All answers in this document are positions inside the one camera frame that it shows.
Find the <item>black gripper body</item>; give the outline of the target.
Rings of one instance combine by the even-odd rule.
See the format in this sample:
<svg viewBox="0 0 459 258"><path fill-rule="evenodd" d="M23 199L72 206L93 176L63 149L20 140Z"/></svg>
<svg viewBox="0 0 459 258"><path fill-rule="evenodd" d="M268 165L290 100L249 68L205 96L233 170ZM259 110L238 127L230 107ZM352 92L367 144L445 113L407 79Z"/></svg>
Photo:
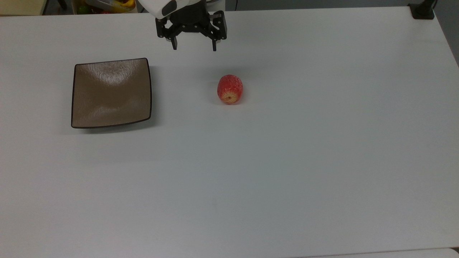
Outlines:
<svg viewBox="0 0 459 258"><path fill-rule="evenodd" d="M170 0L163 7L163 15L179 32L201 33L201 20L208 13L205 0Z"/></svg>

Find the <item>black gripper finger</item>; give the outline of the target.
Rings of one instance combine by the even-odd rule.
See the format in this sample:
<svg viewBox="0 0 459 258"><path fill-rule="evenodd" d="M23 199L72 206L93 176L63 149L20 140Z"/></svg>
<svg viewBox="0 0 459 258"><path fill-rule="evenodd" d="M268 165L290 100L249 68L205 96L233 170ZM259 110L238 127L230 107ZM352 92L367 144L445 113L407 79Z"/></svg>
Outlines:
<svg viewBox="0 0 459 258"><path fill-rule="evenodd" d="M211 39L212 50L217 51L217 44L227 39L227 24L224 11L218 10L213 14L206 13L200 22L200 33Z"/></svg>
<svg viewBox="0 0 459 258"><path fill-rule="evenodd" d="M173 24L169 28L166 28L167 21L167 18L155 19L157 36L169 41L172 44L172 48L177 50L177 36L179 35L179 26Z"/></svg>

